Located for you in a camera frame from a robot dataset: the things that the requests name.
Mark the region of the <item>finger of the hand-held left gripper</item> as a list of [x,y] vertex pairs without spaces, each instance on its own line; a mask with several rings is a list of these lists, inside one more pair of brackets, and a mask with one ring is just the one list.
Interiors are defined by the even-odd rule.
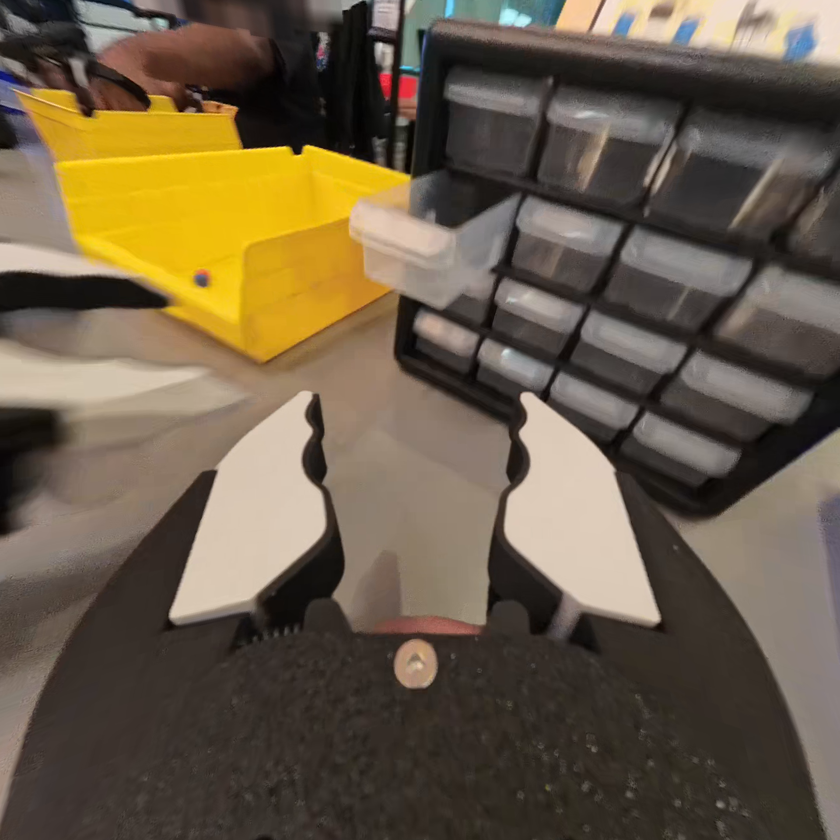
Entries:
[[1,245],[1,313],[165,309],[167,296],[141,276],[52,248]]
[[240,387],[202,367],[80,358],[2,342],[2,408],[50,410],[79,427],[177,424],[247,400]]

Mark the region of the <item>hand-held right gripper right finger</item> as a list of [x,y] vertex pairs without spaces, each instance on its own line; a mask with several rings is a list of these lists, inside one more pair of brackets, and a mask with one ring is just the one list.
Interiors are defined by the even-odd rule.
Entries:
[[590,617],[656,629],[662,615],[609,459],[531,392],[516,402],[509,437],[489,609],[515,602],[533,634],[560,640]]

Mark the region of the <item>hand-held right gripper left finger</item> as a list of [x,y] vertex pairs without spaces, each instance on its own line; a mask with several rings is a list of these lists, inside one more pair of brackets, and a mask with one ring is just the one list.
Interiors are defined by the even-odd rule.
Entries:
[[329,599],[344,552],[329,490],[320,397],[299,392],[218,463],[169,612],[172,625],[247,617],[301,627]]

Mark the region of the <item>yellow plastic bin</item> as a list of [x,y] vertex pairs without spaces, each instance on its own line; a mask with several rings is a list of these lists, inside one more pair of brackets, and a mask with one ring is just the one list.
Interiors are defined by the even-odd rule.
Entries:
[[210,101],[210,112],[180,112],[152,96],[145,111],[81,112],[71,91],[16,90],[16,97],[54,163],[242,148],[236,108]]
[[[138,275],[165,313],[265,363],[388,293],[364,273],[350,213],[409,176],[314,147],[55,164],[89,258]],[[196,270],[212,285],[193,283]]]

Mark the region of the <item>clear plastic drawer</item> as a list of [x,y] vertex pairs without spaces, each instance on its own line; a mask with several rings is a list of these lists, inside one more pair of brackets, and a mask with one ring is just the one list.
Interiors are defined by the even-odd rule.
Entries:
[[506,185],[436,171],[359,199],[350,236],[369,279],[442,310],[500,263],[521,200]]

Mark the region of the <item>dark hanging jacket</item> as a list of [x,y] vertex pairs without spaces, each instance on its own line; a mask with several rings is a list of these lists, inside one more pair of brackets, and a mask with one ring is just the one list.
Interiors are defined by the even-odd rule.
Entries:
[[352,2],[331,27],[321,91],[329,149],[374,163],[387,121],[370,22],[370,3]]

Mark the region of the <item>printed instruction sheet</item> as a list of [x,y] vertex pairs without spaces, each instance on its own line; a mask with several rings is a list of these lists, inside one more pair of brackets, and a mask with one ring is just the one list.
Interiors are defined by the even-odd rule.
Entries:
[[838,2],[610,1],[591,31],[785,61],[838,62]]

